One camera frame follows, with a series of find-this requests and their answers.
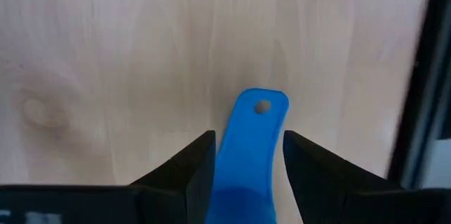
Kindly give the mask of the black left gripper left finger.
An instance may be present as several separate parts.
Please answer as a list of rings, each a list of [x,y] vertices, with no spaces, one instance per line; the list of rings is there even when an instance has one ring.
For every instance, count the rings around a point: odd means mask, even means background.
[[[208,130],[129,185],[1,185],[0,224],[204,224],[215,154]]]

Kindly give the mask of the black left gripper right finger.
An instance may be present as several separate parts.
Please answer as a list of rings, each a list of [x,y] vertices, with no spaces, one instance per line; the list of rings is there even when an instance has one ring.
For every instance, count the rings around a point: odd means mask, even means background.
[[[292,130],[283,155],[304,224],[451,224],[451,189],[404,189]]]

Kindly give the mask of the light blue measuring cup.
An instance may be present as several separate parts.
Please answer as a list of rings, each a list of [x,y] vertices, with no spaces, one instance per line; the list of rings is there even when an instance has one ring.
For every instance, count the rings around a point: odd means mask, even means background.
[[[215,161],[206,224],[276,224],[274,151],[289,100],[280,91],[246,89],[236,99]]]

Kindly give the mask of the black aluminium table frame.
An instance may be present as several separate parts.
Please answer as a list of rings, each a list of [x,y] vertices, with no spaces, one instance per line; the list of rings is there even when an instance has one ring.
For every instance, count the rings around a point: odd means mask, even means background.
[[[451,0],[428,0],[387,178],[451,189]]]

